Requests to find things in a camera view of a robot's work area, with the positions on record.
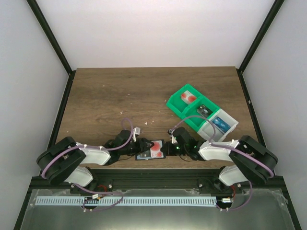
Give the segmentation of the black vip credit card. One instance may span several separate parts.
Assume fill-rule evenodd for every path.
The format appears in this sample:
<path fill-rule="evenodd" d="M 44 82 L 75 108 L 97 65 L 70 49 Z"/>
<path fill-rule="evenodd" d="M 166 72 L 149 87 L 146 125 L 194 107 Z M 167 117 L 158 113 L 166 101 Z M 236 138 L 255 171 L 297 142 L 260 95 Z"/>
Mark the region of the black vip credit card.
<path fill-rule="evenodd" d="M 150 152 L 142 152 L 139 153 L 138 155 L 135 156 L 135 160 L 140 161 L 140 160 L 150 160 L 151 157 L 151 153 Z"/>

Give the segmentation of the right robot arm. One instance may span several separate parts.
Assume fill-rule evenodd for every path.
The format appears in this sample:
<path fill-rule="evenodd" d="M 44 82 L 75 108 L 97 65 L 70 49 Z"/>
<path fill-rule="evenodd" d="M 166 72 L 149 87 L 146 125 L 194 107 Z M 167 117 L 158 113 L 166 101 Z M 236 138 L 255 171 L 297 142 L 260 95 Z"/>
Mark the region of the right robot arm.
<path fill-rule="evenodd" d="M 249 181 L 265 184 L 274 177 L 278 158 L 250 136 L 229 142 L 196 140 L 189 132 L 179 127 L 169 132 L 171 141 L 162 146 L 168 156 L 188 156 L 194 161 L 228 161 L 232 166 L 223 166 L 215 179 L 215 186 L 232 186 Z"/>

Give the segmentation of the black card holder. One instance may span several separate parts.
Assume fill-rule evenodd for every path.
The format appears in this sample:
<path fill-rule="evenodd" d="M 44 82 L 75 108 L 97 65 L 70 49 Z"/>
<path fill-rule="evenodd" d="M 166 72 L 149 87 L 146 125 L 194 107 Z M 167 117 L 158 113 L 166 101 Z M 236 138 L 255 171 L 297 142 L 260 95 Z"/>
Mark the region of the black card holder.
<path fill-rule="evenodd" d="M 155 160 L 155 159 L 165 159 L 166 155 L 162 151 L 162 147 L 164 146 L 164 140 L 151 140 L 150 143 L 147 145 L 150 146 L 153 143 L 153 146 L 144 151 L 139 153 L 135 156 L 136 161 L 144 161 L 144 160 Z"/>

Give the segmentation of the red circle credit card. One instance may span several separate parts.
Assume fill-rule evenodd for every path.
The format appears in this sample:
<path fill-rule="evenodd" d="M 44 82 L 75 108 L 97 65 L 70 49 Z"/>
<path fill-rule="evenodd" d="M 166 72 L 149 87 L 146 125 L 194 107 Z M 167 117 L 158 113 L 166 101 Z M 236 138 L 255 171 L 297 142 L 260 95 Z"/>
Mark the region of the red circle credit card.
<path fill-rule="evenodd" d="M 162 140 L 155 140 L 153 142 L 154 146 L 150 149 L 151 157 L 153 159 L 163 158 L 164 154 L 161 151 L 161 147 L 163 146 Z"/>

